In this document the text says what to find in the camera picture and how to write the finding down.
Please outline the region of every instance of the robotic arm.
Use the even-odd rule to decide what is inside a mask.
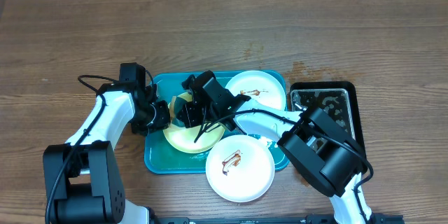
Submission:
[[[319,131],[365,157],[365,151],[324,111],[319,108],[304,112],[278,111],[242,94],[234,97],[218,84],[211,71],[189,77],[182,86],[193,97],[193,101],[185,104],[176,115],[186,127],[199,125],[206,116],[208,121],[219,121],[228,130],[238,129],[269,137],[277,141],[310,185],[330,198],[338,223],[365,223],[361,212],[372,220],[372,211],[365,203],[361,188],[354,192],[355,184],[366,170],[363,163],[345,148],[331,143],[324,144],[316,152],[309,147],[316,140],[313,132]],[[156,101],[156,88],[154,84],[146,87],[142,66],[122,64],[119,81],[102,85],[97,92],[95,107],[77,133],[65,144],[47,147],[43,166],[48,202],[51,203],[51,223],[159,223],[151,209],[125,199],[113,154],[127,123],[131,124],[133,133],[144,136],[168,126],[169,109],[165,101]],[[103,95],[106,107],[64,167],[62,164],[68,153],[75,148],[102,107],[104,101],[100,95]],[[57,184],[55,196],[49,198],[61,168],[64,169],[62,179]],[[70,184],[69,178],[81,174],[90,174],[91,183]]]

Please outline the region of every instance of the blue object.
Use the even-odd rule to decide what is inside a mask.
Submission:
[[[214,73],[216,80],[225,87],[233,76],[236,76],[241,72],[242,71],[216,71]],[[265,70],[264,72],[275,77],[280,82],[283,89],[286,89],[285,80],[280,73],[271,70]],[[161,73],[154,77],[159,98],[169,102],[173,96],[178,96],[184,93],[185,90],[182,88],[181,82],[186,80],[191,74],[198,76],[201,73]],[[240,133],[237,131],[226,131],[223,138],[233,134]],[[259,135],[252,135],[252,137],[257,139],[260,138]],[[283,152],[277,148],[275,143],[272,143],[268,148],[274,158],[276,171],[284,169],[289,163],[288,158],[286,158]],[[147,168],[156,174],[205,173],[205,162],[209,152],[210,150],[203,153],[190,154],[176,150],[168,143],[163,131],[159,130],[146,137],[144,160]]]

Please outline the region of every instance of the wooden table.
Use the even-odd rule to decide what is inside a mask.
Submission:
[[[121,62],[153,74],[274,69],[288,85],[351,81],[375,170],[367,203],[407,223],[448,221],[448,0],[7,0],[0,222],[43,223],[42,153],[70,137],[95,100],[76,77],[117,78]],[[333,211],[292,166],[262,198],[235,204],[203,174],[149,172],[144,139],[130,129],[115,154],[127,198],[159,216]]]

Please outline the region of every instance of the table surface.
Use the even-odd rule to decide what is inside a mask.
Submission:
[[[288,85],[351,81],[375,170],[367,203],[407,223],[447,222],[448,0],[6,0],[0,222],[43,223],[42,153],[70,137],[95,100],[76,78],[117,78],[122,62],[153,74],[273,69]],[[115,155],[127,198],[158,216],[333,212],[290,165],[263,197],[237,204],[204,174],[149,172],[144,139],[129,128]]]

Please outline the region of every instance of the plate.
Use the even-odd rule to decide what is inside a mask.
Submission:
[[[224,199],[249,202],[269,189],[275,164],[259,140],[234,135],[222,139],[210,150],[205,173],[210,186]]]
[[[191,95],[188,93],[180,94],[178,97],[191,102]],[[167,129],[163,130],[163,134],[169,144],[175,149],[184,153],[201,153],[213,147],[224,135],[224,127],[218,127],[210,132],[203,133],[195,143],[194,140],[199,133],[200,126],[185,128],[179,127],[174,123],[170,123]]]
[[[264,71],[244,71],[225,86],[232,95],[248,95],[265,106],[284,110],[286,93],[280,82]]]

